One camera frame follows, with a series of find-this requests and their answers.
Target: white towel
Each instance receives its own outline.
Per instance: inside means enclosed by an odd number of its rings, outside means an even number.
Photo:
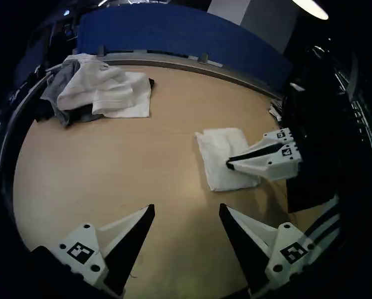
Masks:
[[[93,114],[110,118],[149,116],[151,88],[144,73],[125,72],[93,55],[70,55],[69,59],[77,59],[80,68],[58,96],[59,110],[93,104]]]
[[[238,155],[248,149],[247,140],[242,130],[237,128],[204,130],[195,133],[202,159],[205,175],[211,191],[228,191],[255,187],[260,177],[247,175],[226,167],[229,157]]]

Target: cloth pile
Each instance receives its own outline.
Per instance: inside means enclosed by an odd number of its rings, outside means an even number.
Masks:
[[[238,155],[248,149],[242,130],[237,128],[204,130],[196,132],[195,137],[204,161],[205,175],[211,191],[229,191],[255,187],[260,177],[247,175],[226,167],[230,156]]]
[[[103,116],[145,118],[153,82],[144,73],[125,72],[94,55],[70,55],[41,98],[51,103],[64,127]]]

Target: dark cloth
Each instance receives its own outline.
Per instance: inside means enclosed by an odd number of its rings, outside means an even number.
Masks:
[[[54,115],[59,119],[63,127],[70,126],[73,122],[91,122],[96,119],[102,118],[101,114],[92,114],[92,104],[79,107],[74,110],[59,110],[57,106],[57,98],[64,90],[67,83],[71,80],[74,74],[79,69],[78,60],[64,61],[61,70],[48,81],[48,87],[40,97],[43,100],[50,102],[54,111]]]

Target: screw hole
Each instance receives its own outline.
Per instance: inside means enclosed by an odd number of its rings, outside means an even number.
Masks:
[[[91,265],[90,270],[92,270],[93,272],[99,272],[100,267],[98,265]]]
[[[275,271],[275,272],[282,272],[282,270],[283,270],[283,266],[282,265],[275,265],[273,267],[273,271]]]

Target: blue partition wall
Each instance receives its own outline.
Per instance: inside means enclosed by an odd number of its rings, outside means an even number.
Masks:
[[[200,56],[280,89],[292,69],[277,50],[246,29],[215,15],[177,5],[134,4],[82,17],[78,50],[96,54],[153,50]]]

